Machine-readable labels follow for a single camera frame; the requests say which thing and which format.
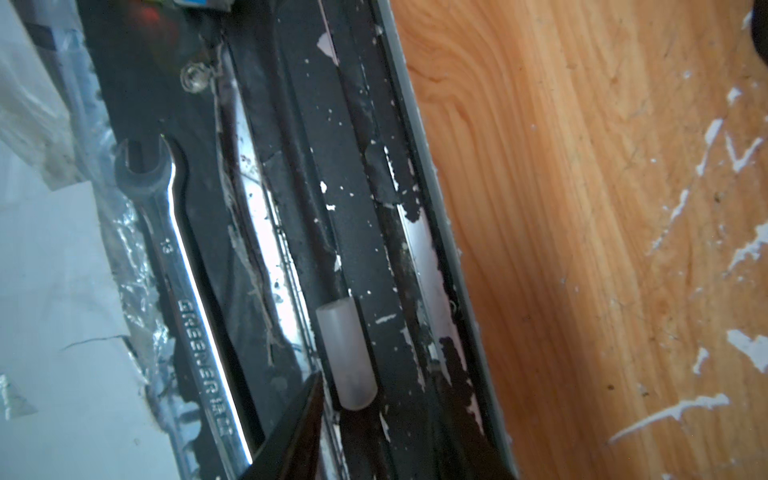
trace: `wooden floor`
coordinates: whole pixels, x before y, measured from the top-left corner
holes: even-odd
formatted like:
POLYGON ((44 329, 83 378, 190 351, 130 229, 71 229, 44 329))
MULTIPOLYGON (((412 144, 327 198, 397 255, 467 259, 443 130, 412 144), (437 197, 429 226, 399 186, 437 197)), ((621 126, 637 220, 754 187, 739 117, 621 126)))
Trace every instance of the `wooden floor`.
POLYGON ((522 477, 768 478, 751 0, 391 2, 522 477))

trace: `wood grain surface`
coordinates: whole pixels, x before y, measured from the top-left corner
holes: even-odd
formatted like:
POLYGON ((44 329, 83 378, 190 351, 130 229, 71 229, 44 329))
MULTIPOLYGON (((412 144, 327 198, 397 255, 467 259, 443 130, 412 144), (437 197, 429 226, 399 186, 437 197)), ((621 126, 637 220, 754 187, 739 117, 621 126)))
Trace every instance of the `wood grain surface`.
POLYGON ((391 1, 522 478, 768 478, 751 1, 391 1))

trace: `open-end wrench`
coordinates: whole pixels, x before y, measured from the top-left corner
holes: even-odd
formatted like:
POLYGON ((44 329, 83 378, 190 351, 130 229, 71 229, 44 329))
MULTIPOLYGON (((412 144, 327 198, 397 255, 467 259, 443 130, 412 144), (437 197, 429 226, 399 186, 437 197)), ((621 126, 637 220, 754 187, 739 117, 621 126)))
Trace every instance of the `open-end wrench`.
POLYGON ((184 213, 184 158, 176 143, 161 135, 157 165, 137 173, 131 169, 129 150, 126 141, 119 147, 115 180, 146 223, 147 244, 159 263, 155 275, 170 297, 179 340, 192 366, 224 471, 235 480, 253 462, 252 450, 249 432, 243 427, 245 417, 233 392, 233 370, 221 351, 226 333, 212 317, 211 299, 207 298, 210 288, 204 284, 204 268, 184 213))

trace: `wrench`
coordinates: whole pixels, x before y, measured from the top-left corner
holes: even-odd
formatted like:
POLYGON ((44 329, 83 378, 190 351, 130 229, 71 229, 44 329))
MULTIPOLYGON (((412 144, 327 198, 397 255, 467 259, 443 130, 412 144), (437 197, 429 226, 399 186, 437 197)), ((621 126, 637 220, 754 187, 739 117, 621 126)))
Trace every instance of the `wrench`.
POLYGON ((230 366, 220 351, 226 333, 217 328, 220 321, 212 317, 215 310, 205 294, 210 288, 205 288, 204 268, 184 214, 184 156, 174 141, 161 135, 157 166, 139 174, 131 169, 133 154, 129 150, 127 141, 118 148, 115 181, 144 219, 149 232, 147 244, 159 260, 155 274, 163 279, 161 284, 170 297, 202 409, 224 471, 229 480, 236 480, 253 463, 253 457, 241 421, 245 417, 231 388, 230 366))

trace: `translucent plastic tube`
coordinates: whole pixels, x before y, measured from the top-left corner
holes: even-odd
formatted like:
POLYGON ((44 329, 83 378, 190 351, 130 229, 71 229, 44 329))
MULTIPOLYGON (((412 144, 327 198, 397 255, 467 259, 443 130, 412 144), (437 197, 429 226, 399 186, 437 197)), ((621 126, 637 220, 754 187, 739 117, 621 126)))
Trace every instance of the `translucent plastic tube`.
POLYGON ((317 309, 320 335, 341 406, 362 410, 379 392, 355 300, 346 297, 317 309))

